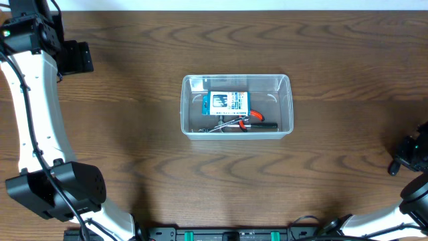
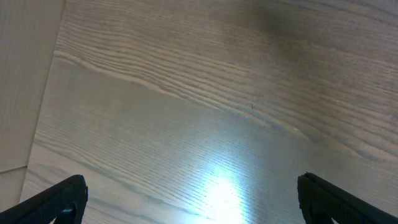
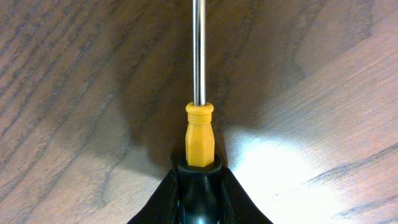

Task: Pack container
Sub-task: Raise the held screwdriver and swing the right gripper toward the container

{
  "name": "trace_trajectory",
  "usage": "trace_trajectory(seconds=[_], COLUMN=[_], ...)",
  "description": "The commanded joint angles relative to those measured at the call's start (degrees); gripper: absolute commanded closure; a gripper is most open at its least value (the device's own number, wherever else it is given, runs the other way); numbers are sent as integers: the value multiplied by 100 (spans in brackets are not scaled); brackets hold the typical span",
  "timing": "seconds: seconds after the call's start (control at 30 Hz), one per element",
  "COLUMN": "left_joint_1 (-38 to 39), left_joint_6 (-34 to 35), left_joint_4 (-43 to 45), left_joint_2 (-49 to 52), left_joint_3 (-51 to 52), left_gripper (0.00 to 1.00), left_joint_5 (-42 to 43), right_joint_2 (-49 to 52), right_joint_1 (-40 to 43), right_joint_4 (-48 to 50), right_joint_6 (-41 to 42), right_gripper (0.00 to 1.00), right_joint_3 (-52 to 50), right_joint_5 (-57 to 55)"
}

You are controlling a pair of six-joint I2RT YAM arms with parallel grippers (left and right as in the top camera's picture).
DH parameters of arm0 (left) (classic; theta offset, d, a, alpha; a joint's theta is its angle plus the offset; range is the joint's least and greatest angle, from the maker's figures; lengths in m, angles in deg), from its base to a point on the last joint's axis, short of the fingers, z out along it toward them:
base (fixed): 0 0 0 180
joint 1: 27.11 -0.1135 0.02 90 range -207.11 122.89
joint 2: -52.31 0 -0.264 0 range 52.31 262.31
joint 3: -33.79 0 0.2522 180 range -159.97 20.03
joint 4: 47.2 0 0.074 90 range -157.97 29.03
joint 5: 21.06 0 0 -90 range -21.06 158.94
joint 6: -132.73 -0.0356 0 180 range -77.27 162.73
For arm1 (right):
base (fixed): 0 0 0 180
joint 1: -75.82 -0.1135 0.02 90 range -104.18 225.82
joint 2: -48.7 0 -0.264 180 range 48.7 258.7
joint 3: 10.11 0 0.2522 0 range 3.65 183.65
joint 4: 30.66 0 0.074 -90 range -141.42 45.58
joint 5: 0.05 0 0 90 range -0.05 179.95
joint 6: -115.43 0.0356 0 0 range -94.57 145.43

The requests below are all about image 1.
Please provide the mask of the red black pliers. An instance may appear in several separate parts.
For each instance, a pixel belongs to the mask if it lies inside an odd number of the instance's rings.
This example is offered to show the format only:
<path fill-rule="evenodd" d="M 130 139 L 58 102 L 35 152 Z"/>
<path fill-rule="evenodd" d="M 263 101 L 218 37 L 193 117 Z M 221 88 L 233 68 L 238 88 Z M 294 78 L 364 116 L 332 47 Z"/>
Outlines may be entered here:
<path fill-rule="evenodd" d="M 258 111 L 250 110 L 249 116 L 257 118 L 259 121 L 263 122 L 265 120 L 265 117 Z M 239 128 L 243 132 L 247 132 L 247 127 L 245 126 L 245 123 L 241 120 L 239 121 Z"/>

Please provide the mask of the clear plastic container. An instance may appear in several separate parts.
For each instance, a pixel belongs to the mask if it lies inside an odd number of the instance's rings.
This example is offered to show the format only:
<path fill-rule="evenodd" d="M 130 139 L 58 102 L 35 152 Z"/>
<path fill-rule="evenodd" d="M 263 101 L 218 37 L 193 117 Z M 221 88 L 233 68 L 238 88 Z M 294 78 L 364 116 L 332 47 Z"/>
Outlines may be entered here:
<path fill-rule="evenodd" d="M 202 115 L 203 96 L 210 91 L 249 92 L 251 110 L 260 112 L 277 129 L 237 129 L 222 133 L 200 133 L 240 116 Z M 183 78 L 181 92 L 181 130 L 190 140 L 269 140 L 282 139 L 294 128 L 290 80 L 285 74 L 208 74 Z"/>

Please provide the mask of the black yellow screwdriver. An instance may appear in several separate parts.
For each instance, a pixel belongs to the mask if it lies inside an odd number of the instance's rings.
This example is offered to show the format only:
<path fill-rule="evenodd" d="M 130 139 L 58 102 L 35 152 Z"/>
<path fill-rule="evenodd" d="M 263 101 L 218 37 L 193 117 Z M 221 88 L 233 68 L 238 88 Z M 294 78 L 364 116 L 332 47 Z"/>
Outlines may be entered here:
<path fill-rule="evenodd" d="M 390 176 L 396 176 L 401 168 L 401 164 L 396 161 L 392 161 L 388 168 L 388 173 Z"/>

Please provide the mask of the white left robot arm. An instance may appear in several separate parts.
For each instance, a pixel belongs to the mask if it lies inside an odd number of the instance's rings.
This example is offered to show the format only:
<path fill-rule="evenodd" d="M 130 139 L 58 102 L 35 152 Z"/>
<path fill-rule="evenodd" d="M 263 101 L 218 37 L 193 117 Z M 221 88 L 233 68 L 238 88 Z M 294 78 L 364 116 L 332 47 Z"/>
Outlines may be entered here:
<path fill-rule="evenodd" d="M 65 40 L 61 13 L 46 0 L 10 0 L 1 25 L 1 70 L 19 131 L 19 175 L 8 195 L 39 217 L 80 225 L 76 240 L 142 240 L 133 216 L 106 196 L 100 170 L 80 163 L 68 141 L 59 104 L 64 76 L 92 72 L 86 42 Z"/>

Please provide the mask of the small claw hammer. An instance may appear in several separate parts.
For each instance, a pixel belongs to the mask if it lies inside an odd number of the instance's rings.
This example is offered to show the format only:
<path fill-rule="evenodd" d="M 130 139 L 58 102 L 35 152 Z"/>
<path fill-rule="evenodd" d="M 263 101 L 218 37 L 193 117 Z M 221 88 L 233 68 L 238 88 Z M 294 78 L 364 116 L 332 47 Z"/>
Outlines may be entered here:
<path fill-rule="evenodd" d="M 220 129 L 222 133 L 237 129 L 244 133 L 251 129 L 277 129 L 277 123 L 267 123 L 263 116 L 251 115 L 249 120 L 239 121 L 237 123 L 231 123 Z"/>

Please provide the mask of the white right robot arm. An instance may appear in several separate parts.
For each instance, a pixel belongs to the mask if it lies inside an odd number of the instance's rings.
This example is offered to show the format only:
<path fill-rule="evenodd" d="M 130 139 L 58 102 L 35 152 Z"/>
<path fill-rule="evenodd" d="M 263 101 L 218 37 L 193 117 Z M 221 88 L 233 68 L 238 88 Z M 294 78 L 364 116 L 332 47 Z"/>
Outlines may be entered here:
<path fill-rule="evenodd" d="M 365 215 L 349 214 L 318 231 L 333 240 L 398 240 L 427 236 L 427 123 L 417 127 L 417 136 L 406 136 L 397 146 L 388 173 L 395 176 L 401 167 L 419 172 L 402 190 L 401 201 Z"/>

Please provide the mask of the silver wrench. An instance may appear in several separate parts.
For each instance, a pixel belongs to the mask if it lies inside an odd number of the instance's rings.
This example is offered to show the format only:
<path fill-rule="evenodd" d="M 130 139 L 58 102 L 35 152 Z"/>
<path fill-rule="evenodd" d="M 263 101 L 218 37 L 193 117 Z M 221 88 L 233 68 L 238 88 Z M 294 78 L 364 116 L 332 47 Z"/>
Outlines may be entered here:
<path fill-rule="evenodd" d="M 229 125 L 234 125 L 235 123 L 239 123 L 241 121 L 247 121 L 249 120 L 249 116 L 241 116 L 241 117 L 237 117 L 233 120 L 230 120 L 228 122 L 222 123 L 220 125 L 211 127 L 211 128 L 207 128 L 207 129 L 199 129 L 200 133 L 212 133 L 214 131 L 220 130 L 222 128 L 228 127 Z"/>

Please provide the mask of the blue white screwdriver box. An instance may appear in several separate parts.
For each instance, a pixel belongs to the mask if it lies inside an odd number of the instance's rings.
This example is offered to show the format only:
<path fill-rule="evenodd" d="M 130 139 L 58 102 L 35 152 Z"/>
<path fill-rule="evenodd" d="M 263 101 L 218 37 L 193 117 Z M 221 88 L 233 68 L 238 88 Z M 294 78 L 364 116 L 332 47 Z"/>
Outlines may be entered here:
<path fill-rule="evenodd" d="M 210 91 L 203 96 L 202 115 L 248 116 L 250 110 L 249 92 Z"/>

